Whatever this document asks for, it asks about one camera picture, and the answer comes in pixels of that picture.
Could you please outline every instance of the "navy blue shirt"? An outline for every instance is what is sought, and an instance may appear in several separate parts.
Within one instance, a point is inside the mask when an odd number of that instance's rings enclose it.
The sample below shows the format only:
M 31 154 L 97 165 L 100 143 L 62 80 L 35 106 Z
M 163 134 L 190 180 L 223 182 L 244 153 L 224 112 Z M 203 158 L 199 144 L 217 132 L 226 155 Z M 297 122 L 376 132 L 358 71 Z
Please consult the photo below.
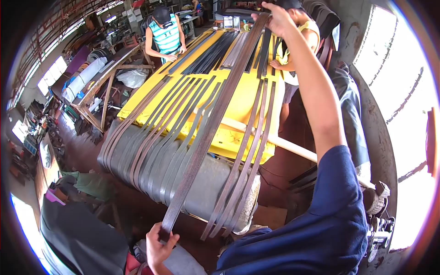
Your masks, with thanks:
M 318 166 L 306 213 L 274 231 L 256 230 L 232 243 L 214 274 L 356 274 L 367 249 L 362 192 L 346 146 Z

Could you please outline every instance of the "metal can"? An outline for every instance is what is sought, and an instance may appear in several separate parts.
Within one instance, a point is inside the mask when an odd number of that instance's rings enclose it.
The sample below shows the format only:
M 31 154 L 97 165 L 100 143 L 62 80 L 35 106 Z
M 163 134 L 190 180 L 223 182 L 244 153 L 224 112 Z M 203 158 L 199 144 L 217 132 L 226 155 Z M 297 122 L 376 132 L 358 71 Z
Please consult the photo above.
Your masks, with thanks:
M 231 29 L 234 27 L 232 16 L 223 16 L 223 27 L 225 29 Z
M 240 28 L 240 16 L 234 16 L 234 29 Z

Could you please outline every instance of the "pvc pipe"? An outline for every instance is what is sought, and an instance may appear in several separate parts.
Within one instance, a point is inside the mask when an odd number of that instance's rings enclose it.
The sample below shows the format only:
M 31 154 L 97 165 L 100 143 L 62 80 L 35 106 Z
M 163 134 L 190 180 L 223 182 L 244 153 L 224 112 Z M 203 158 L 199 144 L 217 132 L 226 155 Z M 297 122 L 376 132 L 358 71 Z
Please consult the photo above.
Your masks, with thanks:
M 194 113 L 197 113 L 197 112 L 198 112 L 198 108 L 195 108 Z M 236 121 L 236 120 L 233 120 L 228 117 L 223 117 L 221 120 L 221 124 L 232 127 L 232 128 L 239 130 L 241 132 L 244 132 L 247 127 L 246 124 L 239 122 L 239 121 Z M 254 136 L 255 131 L 256 131 L 256 129 L 254 127 L 252 127 L 251 135 Z M 268 142 L 270 142 L 276 146 L 279 146 L 281 148 L 284 148 L 292 153 L 300 155 L 310 161 L 313 161 L 314 163 L 318 163 L 318 156 L 315 153 L 313 153 L 312 151 L 307 150 L 299 145 L 296 145 L 288 140 L 282 139 L 278 135 L 269 134 Z M 372 184 L 369 180 L 367 180 L 365 178 L 361 178 L 358 175 L 356 175 L 356 176 L 358 178 L 359 184 L 362 185 L 363 187 L 376 189 L 376 186 L 374 184 Z

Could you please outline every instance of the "yellow tank top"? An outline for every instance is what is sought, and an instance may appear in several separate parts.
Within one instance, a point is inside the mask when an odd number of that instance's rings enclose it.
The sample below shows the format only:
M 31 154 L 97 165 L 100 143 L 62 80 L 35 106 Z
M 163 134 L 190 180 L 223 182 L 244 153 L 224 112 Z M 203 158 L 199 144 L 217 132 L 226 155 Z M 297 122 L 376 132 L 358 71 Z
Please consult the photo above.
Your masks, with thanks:
M 319 42 L 320 42 L 320 37 L 319 37 L 319 28 L 318 25 L 316 24 L 315 21 L 307 21 L 304 25 L 301 25 L 298 27 L 298 30 L 300 32 L 302 32 L 304 29 L 311 29 L 312 31 L 314 31 L 317 35 L 318 35 L 318 43 L 315 47 L 315 54 L 318 52 L 318 46 L 319 46 Z M 289 50 L 287 49 L 285 53 L 283 53 L 282 51 L 282 45 L 281 43 L 278 46 L 277 49 L 277 60 L 280 62 L 281 65 L 285 65 L 288 63 L 288 57 L 289 57 Z M 295 85 L 298 86 L 298 78 L 295 75 L 295 77 L 293 77 L 290 72 L 288 71 L 282 71 L 282 75 L 284 78 L 284 82 L 289 83 L 291 85 Z

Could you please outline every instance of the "yellow table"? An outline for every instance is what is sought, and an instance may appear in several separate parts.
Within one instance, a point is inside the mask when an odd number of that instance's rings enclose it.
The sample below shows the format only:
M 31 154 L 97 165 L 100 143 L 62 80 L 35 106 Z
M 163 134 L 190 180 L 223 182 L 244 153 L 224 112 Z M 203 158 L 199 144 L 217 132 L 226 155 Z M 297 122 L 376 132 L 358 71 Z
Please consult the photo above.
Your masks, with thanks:
M 145 110 L 137 117 L 135 123 L 138 125 L 144 125 L 151 115 L 151 113 L 154 111 L 154 109 L 158 106 L 158 104 L 162 101 L 164 96 L 169 92 L 169 90 L 174 86 L 174 84 L 182 77 L 181 73 L 182 71 L 187 68 L 201 53 L 206 51 L 224 32 L 225 30 L 218 30 L 217 33 L 214 34 L 212 37 L 210 37 L 208 40 L 205 40 L 204 44 L 192 54 L 186 60 L 173 74 L 170 74 L 173 78 L 168 82 L 168 84 L 156 95 L 156 97 L 150 102 L 150 104 L 145 108 Z M 259 41 L 259 46 L 257 48 L 257 52 L 254 56 L 254 62 L 256 62 L 256 57 L 258 55 L 258 52 L 260 50 L 260 46 L 262 44 L 262 37 Z M 269 44 L 269 59 L 268 62 L 272 60 L 272 51 L 273 51 L 273 41 L 274 39 L 271 38 L 270 44 Z M 234 43 L 229 47 L 228 52 L 224 56 L 223 59 L 225 59 L 229 53 L 229 51 L 233 48 Z M 162 68 L 158 69 L 140 88 L 139 90 L 132 95 L 130 100 L 126 103 L 126 105 L 122 108 L 122 110 L 119 112 L 118 117 L 121 119 L 125 119 L 132 110 L 138 105 L 138 103 L 145 97 L 145 95 L 150 92 L 150 90 L 168 73 L 168 69 L 164 72 L 160 73 L 163 68 L 165 68 L 169 63 L 166 63 L 163 65 Z M 279 70 L 275 70 L 275 75 L 272 75 L 272 67 L 268 65 L 267 69 L 267 76 L 265 78 L 268 79 L 268 93 L 267 93 L 267 102 L 269 102 L 269 96 L 270 91 L 272 87 L 272 83 L 276 82 L 276 92 L 275 92 L 275 102 L 274 102 L 274 109 L 273 109 L 273 115 L 271 119 L 271 128 L 269 133 L 273 135 L 277 135 L 278 133 L 278 127 L 279 127 L 279 113 L 281 110 L 282 100 L 284 96 L 284 81 L 282 79 L 281 72 Z M 204 94 L 204 96 L 201 98 L 201 100 L 197 104 L 197 108 L 199 108 L 208 98 L 210 92 L 214 89 L 216 83 L 223 82 L 225 79 L 227 79 L 228 75 L 230 73 L 230 70 L 211 70 L 209 74 L 191 74 L 187 77 L 195 77 L 195 78 L 201 78 L 203 79 L 211 79 L 212 76 L 216 76 L 214 82 L 210 85 L 207 92 Z M 243 73 L 242 78 L 240 79 L 240 82 L 235 90 L 235 93 L 232 97 L 231 102 L 229 103 L 229 106 L 226 110 L 225 116 L 227 118 L 234 119 L 236 121 L 240 121 L 242 123 L 248 124 L 251 109 L 253 102 L 255 100 L 255 96 L 257 93 L 258 84 L 260 82 L 260 79 L 257 78 L 257 69 L 254 69 L 252 66 L 252 69 L 250 73 Z M 266 104 L 265 112 L 267 113 L 268 110 L 268 104 Z M 177 113 L 175 118 L 171 121 L 171 123 L 167 126 L 167 129 L 164 131 L 164 134 L 167 132 L 167 130 L 170 130 L 171 127 L 176 122 L 177 117 L 179 116 L 181 110 Z M 188 135 L 188 132 L 193 124 L 195 114 L 192 114 L 191 117 L 186 122 L 185 126 L 180 132 L 179 138 L 184 138 Z M 256 117 L 255 121 L 253 122 L 253 126 L 256 127 L 258 122 L 258 116 Z M 211 143 L 211 147 L 209 149 L 210 152 L 222 155 L 227 158 L 236 158 L 238 149 L 240 147 L 241 140 L 243 138 L 243 133 L 238 132 L 233 128 L 230 128 L 225 125 L 220 125 L 219 129 L 217 130 L 216 135 L 214 136 L 214 139 Z M 248 147 L 245 151 L 245 154 L 243 156 L 242 160 L 245 160 L 249 151 L 249 147 L 252 143 L 252 138 L 249 139 Z M 263 157 L 261 160 L 261 164 L 265 163 L 271 156 L 274 155 L 275 152 L 275 145 L 271 143 L 267 143 Z

